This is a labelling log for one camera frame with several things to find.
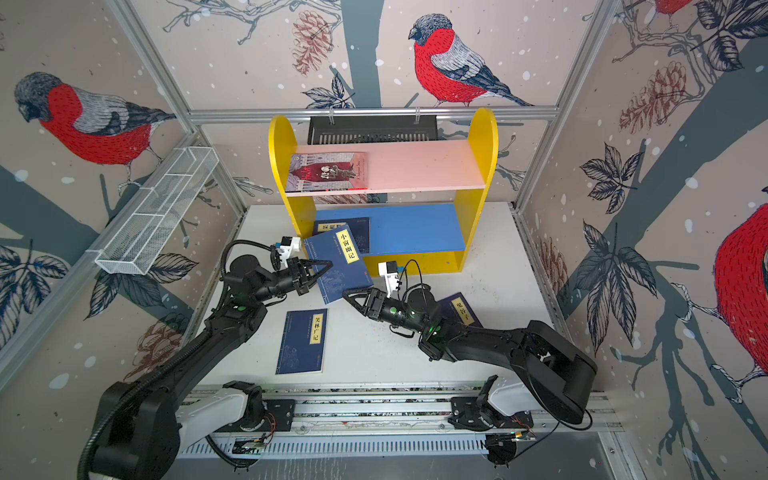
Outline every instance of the bookshelf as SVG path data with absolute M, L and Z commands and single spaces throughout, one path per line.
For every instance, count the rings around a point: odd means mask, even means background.
M 396 260 L 403 266 L 412 258 L 424 274 L 464 268 L 496 169 L 498 129 L 491 110 L 475 112 L 467 140 L 378 144 L 299 146 L 288 119 L 277 116 L 270 123 L 269 144 L 275 182 L 299 237 L 312 235 L 315 220 L 370 217 L 371 251 L 363 259 L 372 276 L 379 275 L 379 262 Z M 369 155 L 369 188 L 353 193 L 456 190 L 453 203 L 317 210 L 313 196 L 341 192 L 286 193 L 291 155 L 333 151 Z M 408 273 L 418 273 L 413 264 Z

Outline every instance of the white dot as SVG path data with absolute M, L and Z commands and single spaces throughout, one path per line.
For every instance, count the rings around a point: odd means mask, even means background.
M 48 384 L 48 388 L 53 390 L 63 389 L 67 385 L 67 382 L 69 382 L 69 374 L 62 373 L 55 379 L 51 380 L 51 382 Z

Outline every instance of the yellow side panel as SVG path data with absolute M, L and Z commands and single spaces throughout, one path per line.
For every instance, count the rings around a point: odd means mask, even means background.
M 413 255 L 382 255 L 379 257 L 363 257 L 368 272 L 372 278 L 379 276 L 379 262 L 391 262 L 396 261 L 397 266 L 405 266 L 408 260 L 414 259 L 419 262 L 419 267 L 422 269 L 422 275 L 430 275 L 433 273 L 456 273 L 458 272 L 458 262 L 456 257 L 458 253 L 463 252 L 445 252 L 445 253 L 416 253 Z M 416 268 L 416 264 L 411 262 L 408 265 L 408 276 L 411 279 L 417 280 L 411 281 L 411 284 L 418 283 L 419 270 Z
M 282 115 L 272 119 L 270 123 L 270 163 L 272 174 L 275 176 L 277 190 L 286 205 L 293 228 L 299 237 L 312 236 L 312 227 L 317 210 L 312 197 L 286 197 L 288 170 L 291 155 L 296 153 L 296 136 L 287 118 Z
M 458 224 L 462 228 L 462 236 L 466 245 L 464 252 L 457 252 L 456 254 L 458 271 L 462 271 L 464 268 L 466 254 L 469 252 L 472 239 L 475 237 L 483 203 L 488 196 L 488 189 L 491 187 L 491 181 L 496 171 L 498 127 L 496 126 L 496 117 L 491 110 L 479 108 L 475 112 L 472 125 L 469 127 L 469 146 L 472 148 L 472 153 L 475 154 L 480 174 L 485 179 L 485 189 L 457 191 L 453 200 Z

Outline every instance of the bird head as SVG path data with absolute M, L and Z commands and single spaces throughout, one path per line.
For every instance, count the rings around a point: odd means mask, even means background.
M 433 33 L 443 28 L 453 28 L 448 17 L 440 13 L 430 13 L 416 20 L 413 28 L 411 28 L 411 33 L 408 35 L 408 39 L 415 40 L 420 47 L 423 47 Z
M 22 78 L 16 84 L 14 96 L 18 111 L 26 121 L 39 118 L 40 121 L 51 121 L 51 110 L 48 108 L 48 92 L 61 85 L 61 80 L 54 75 L 36 71 Z

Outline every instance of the blue shelf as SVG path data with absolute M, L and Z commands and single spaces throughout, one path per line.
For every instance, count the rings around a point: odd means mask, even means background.
M 318 210 L 317 220 L 370 217 L 371 252 L 364 257 L 463 252 L 464 237 L 453 204 Z

